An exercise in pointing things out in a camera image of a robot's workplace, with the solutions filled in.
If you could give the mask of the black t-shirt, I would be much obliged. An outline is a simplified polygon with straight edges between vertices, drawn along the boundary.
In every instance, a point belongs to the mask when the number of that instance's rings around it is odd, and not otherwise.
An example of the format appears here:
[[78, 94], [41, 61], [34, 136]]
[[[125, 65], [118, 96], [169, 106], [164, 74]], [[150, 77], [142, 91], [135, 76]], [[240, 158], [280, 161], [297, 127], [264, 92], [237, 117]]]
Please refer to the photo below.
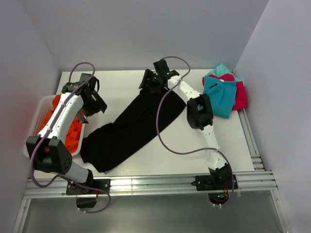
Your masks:
[[83, 162], [98, 172], [114, 169], [167, 128], [185, 108], [186, 103], [175, 92], [141, 90], [114, 122], [83, 139]]

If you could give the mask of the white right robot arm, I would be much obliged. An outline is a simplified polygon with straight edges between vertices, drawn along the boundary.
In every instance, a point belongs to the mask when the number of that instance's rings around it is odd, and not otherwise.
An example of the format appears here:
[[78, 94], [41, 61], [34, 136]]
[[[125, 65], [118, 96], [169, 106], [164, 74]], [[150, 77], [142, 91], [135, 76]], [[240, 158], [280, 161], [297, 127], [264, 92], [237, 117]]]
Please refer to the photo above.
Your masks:
[[198, 188], [222, 190], [227, 197], [234, 191], [237, 183], [231, 165], [226, 156], [220, 151], [213, 128], [213, 111], [208, 94], [201, 94], [184, 81], [184, 75], [176, 70], [170, 70], [165, 59], [154, 62], [154, 70], [146, 69], [140, 88], [146, 88], [151, 93], [166, 91], [166, 98], [171, 92], [180, 97], [187, 105], [187, 122], [194, 129], [203, 134], [207, 144], [204, 150], [209, 152], [207, 165], [209, 176], [205, 181], [198, 181]]

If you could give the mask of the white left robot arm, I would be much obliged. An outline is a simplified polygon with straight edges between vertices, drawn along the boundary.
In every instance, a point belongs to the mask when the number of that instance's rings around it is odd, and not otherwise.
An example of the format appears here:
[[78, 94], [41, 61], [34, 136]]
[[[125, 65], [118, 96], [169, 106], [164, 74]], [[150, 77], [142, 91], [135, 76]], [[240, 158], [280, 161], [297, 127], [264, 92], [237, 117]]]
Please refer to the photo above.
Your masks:
[[87, 117], [105, 112], [106, 103], [98, 95], [99, 80], [93, 74], [83, 73], [75, 83], [68, 82], [62, 88], [59, 103], [51, 118], [36, 136], [29, 136], [26, 148], [31, 163], [31, 178], [38, 187], [48, 187], [51, 183], [40, 184], [35, 179], [35, 171], [55, 174], [74, 183], [84, 194], [94, 190], [93, 173], [72, 160], [72, 154], [65, 142], [68, 130], [75, 118], [83, 124]]

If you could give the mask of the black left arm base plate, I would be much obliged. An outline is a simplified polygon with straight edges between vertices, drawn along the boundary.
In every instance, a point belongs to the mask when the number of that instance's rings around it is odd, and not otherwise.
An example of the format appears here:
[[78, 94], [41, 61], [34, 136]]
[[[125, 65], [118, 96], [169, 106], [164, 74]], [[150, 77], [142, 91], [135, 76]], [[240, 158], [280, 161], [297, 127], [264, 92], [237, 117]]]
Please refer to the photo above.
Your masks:
[[94, 179], [90, 185], [86, 183], [68, 183], [66, 195], [95, 195], [109, 193], [111, 185], [110, 179]]

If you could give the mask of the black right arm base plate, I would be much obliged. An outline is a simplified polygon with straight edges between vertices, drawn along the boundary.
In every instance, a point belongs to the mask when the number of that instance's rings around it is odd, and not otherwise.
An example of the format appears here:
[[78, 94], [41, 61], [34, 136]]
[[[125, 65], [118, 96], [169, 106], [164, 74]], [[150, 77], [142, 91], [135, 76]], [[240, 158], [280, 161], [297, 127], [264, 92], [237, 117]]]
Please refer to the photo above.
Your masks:
[[197, 191], [216, 191], [216, 190], [231, 190], [232, 188], [238, 189], [236, 176], [225, 176], [216, 174], [199, 175], [195, 176], [195, 180], [191, 183], [196, 187]]

